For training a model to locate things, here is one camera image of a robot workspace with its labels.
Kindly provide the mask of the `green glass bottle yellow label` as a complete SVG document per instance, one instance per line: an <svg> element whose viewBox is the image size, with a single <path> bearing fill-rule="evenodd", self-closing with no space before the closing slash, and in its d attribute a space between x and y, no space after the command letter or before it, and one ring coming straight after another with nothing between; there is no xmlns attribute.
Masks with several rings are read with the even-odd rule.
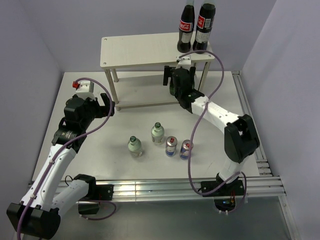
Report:
<svg viewBox="0 0 320 240"><path fill-rule="evenodd" d="M169 93L172 96L175 96L175 87L174 87L174 81L171 79L169 83Z"/></svg>

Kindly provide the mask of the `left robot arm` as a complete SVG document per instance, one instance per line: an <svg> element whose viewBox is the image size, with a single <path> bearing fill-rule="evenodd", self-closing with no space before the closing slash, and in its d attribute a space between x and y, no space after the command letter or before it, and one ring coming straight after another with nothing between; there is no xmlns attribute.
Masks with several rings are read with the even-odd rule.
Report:
<svg viewBox="0 0 320 240"><path fill-rule="evenodd" d="M79 200L92 200L98 193L96 179L78 174L70 185L56 194L61 179L76 157L95 119L108 120L115 103L109 93L102 93L103 105L93 95L75 94L67 100L64 117L54 133L48 157L30 189L19 203L11 203L6 214L16 231L16 238L29 235L50 240L57 232L63 215Z"/></svg>

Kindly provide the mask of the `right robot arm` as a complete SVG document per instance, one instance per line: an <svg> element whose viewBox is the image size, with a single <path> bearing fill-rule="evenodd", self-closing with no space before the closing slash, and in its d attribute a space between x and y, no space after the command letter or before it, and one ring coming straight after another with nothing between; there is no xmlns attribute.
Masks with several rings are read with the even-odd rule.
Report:
<svg viewBox="0 0 320 240"><path fill-rule="evenodd" d="M260 147L257 129L251 116L232 113L210 101L209 97L194 88L195 67L189 70L179 67L164 67L163 85L170 84L174 97L179 105L199 116L199 121L207 120L224 135L224 152L226 161L217 174L217 191L222 195L229 194L233 181L249 156Z"/></svg>

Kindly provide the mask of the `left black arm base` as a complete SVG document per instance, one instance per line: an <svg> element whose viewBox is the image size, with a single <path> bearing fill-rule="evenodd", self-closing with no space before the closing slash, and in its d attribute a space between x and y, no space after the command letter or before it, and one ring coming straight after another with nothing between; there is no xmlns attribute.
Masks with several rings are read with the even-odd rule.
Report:
<svg viewBox="0 0 320 240"><path fill-rule="evenodd" d="M113 184L98 184L94 193L81 199L82 202L87 200L111 201L114 192ZM101 208L100 202L79 203L78 213L80 215L96 215Z"/></svg>

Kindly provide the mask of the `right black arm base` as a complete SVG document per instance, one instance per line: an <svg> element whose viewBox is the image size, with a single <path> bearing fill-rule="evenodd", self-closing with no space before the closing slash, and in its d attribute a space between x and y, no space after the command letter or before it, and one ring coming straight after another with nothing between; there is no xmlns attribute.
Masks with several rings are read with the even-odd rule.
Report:
<svg viewBox="0 0 320 240"><path fill-rule="evenodd" d="M222 182L223 181L221 179L201 181L198 192L201 194L208 193L217 188ZM218 197L218 199L213 200L217 210L229 213L229 211L234 210L237 206L236 197L242 197L244 193L245 187L243 181L237 177L235 181L231 183L225 183L215 192L204 195L204 197Z"/></svg>

